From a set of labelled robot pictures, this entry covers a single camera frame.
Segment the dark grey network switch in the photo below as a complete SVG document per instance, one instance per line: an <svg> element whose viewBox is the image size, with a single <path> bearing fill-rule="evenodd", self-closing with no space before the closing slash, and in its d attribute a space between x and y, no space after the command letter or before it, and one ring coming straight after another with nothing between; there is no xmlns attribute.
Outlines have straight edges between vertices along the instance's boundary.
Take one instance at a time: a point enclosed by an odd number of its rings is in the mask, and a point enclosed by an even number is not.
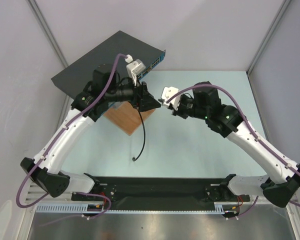
<svg viewBox="0 0 300 240"><path fill-rule="evenodd" d="M51 80L74 100L72 108L103 113L114 103L132 105L134 83L126 69L126 55L145 65L145 70L137 76L138 85L163 61L165 54L163 50L118 31Z"/></svg>

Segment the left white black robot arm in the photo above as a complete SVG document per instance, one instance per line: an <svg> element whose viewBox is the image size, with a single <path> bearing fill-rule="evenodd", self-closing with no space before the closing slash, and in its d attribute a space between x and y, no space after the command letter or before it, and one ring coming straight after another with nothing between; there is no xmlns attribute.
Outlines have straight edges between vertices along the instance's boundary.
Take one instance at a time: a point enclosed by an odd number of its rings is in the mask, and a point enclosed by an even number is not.
<svg viewBox="0 0 300 240"><path fill-rule="evenodd" d="M25 157L21 161L26 178L53 198L69 190L82 192L89 200L97 199L100 187L90 176L63 173L62 166L76 141L113 104L129 103L140 113L161 106L148 92L147 84L140 81L139 76L146 69L142 61L133 60L126 66L128 76L120 79L116 64L98 66L49 142L34 157Z"/></svg>

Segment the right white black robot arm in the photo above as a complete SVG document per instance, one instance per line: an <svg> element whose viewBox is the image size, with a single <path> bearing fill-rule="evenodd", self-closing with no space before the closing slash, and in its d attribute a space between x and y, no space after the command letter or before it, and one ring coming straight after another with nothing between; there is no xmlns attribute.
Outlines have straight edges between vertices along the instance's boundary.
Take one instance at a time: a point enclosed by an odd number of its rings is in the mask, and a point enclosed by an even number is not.
<svg viewBox="0 0 300 240"><path fill-rule="evenodd" d="M223 104L218 91L234 99L208 81L183 90L166 87L161 99L174 116L204 120L213 132L240 147L265 171L262 176L228 175L220 188L224 200L232 201L239 195L262 196L277 207L286 207L300 187L300 163L259 134L236 101L233 105Z"/></svg>

